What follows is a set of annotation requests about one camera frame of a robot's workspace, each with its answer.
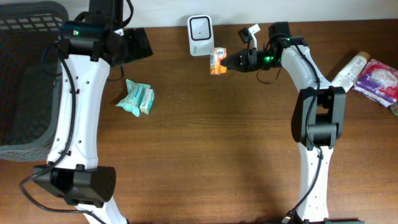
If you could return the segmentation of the white cream tube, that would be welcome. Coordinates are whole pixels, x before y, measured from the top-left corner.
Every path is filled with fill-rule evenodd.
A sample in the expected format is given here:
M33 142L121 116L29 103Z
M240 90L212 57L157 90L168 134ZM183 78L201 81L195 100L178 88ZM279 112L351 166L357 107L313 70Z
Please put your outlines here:
M333 87L342 87L348 92L358 79L371 56L367 52L358 52L332 80Z

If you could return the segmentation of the purple pink tissue pack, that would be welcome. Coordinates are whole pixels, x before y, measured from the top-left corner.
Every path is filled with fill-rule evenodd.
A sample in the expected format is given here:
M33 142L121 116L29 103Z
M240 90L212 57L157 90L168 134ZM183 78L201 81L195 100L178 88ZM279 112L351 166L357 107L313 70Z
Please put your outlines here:
M397 103L397 69L371 59L354 83L353 90L387 108Z

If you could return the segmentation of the small orange packet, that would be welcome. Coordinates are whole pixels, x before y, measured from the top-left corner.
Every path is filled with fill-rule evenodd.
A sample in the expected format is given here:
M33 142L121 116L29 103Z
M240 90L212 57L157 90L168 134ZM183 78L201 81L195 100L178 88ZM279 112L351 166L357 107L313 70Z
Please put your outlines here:
M227 73L228 69L221 65L221 61L226 58L226 48L215 47L210 49L210 73L221 75Z

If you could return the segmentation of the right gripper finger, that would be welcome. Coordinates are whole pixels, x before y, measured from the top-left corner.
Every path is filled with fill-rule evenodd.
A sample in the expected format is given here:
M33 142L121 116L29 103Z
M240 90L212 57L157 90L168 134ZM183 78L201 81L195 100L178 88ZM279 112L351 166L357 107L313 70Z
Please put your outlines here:
M247 62L248 53L246 51L239 51L233 55L227 56L224 61L226 62Z
M230 62L226 60L222 60L220 64L224 67L226 67L228 70L235 70L238 72L248 72L248 67L246 65L243 65L240 62Z

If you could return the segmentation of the teal wet wipes pack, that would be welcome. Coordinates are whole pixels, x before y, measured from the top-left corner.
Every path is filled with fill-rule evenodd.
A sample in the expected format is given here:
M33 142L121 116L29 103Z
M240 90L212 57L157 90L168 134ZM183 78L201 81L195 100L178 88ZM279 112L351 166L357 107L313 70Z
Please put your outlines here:
M126 79L127 96L123 98L117 107L123 108L127 112L131 112L134 116L140 116L139 106L144 97L145 89L149 89L150 85L143 83L135 83L131 80Z

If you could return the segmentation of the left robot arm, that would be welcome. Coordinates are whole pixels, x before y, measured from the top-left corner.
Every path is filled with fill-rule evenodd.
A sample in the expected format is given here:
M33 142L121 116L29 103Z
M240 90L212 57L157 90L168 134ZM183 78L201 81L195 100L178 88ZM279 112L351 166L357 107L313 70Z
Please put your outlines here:
M62 92L55 139L47 162L31 181L68 204L68 212L90 223L126 223L113 193L116 170L100 166L97 130L101 97L111 68L153 52L142 28L128 28L130 1L91 1L66 21L54 47L62 64Z

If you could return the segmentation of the green lid glass jar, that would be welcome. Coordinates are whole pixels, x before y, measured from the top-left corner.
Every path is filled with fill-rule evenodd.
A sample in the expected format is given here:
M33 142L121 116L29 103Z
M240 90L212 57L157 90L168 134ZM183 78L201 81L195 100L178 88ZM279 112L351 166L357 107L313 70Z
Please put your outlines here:
M395 103L393 103L393 104L391 104L391 105L389 106L389 111L390 111L392 114L394 114L395 116L398 116L398 104L397 104L397 102L395 102Z

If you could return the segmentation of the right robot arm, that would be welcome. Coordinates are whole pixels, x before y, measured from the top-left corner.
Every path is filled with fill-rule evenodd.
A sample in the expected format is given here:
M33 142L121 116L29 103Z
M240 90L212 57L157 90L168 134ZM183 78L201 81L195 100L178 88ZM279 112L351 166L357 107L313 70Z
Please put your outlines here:
M346 92L335 87L318 69L302 36L292 36L288 22L269 27L269 41L257 48L258 25L239 36L247 47L220 64L230 70L254 72L283 68L298 91L291 133L300 152L300 195L282 223L329 223L328 170L336 141L343 132Z

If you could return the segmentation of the small white green packet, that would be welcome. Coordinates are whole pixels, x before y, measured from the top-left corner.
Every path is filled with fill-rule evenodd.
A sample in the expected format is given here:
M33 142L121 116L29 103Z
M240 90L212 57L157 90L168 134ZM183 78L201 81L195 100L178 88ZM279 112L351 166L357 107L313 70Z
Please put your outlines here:
M154 102L154 91L153 89L146 88L144 96L139 106L141 113L149 114L153 102Z

